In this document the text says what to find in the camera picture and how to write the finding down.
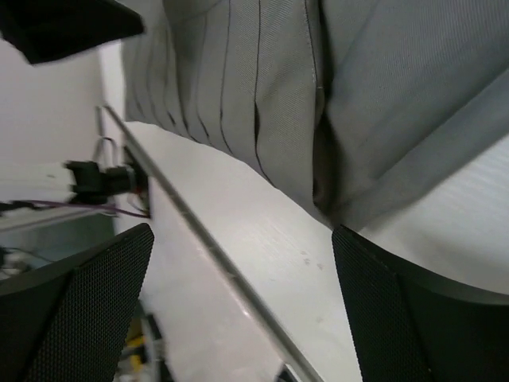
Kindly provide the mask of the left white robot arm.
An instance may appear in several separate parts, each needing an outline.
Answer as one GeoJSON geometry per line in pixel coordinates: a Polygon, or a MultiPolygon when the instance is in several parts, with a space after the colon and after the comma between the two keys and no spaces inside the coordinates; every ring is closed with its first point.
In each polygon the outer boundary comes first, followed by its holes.
{"type": "Polygon", "coordinates": [[[116,1],[2,1],[1,38],[31,64],[144,33],[142,17],[116,1]]]}

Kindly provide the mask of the grey pleated skirt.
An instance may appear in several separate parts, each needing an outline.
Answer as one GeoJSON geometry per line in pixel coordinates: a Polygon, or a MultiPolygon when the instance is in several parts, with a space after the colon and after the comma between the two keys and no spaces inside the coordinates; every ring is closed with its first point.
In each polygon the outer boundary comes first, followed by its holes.
{"type": "Polygon", "coordinates": [[[508,132],[505,1],[129,1],[130,121],[363,228],[508,132]]]}

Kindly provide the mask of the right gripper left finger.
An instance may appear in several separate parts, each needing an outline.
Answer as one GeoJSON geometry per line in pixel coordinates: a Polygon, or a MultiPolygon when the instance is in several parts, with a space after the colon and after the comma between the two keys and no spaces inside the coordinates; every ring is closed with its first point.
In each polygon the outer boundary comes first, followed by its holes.
{"type": "Polygon", "coordinates": [[[112,381],[150,262],[138,224],[1,282],[3,381],[112,381]]]}

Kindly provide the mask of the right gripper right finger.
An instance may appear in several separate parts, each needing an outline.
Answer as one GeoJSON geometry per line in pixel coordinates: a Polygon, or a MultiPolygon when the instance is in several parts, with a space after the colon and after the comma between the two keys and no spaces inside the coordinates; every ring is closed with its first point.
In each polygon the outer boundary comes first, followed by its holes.
{"type": "Polygon", "coordinates": [[[344,226],[332,246],[364,381],[506,381],[508,296],[448,279],[344,226]]]}

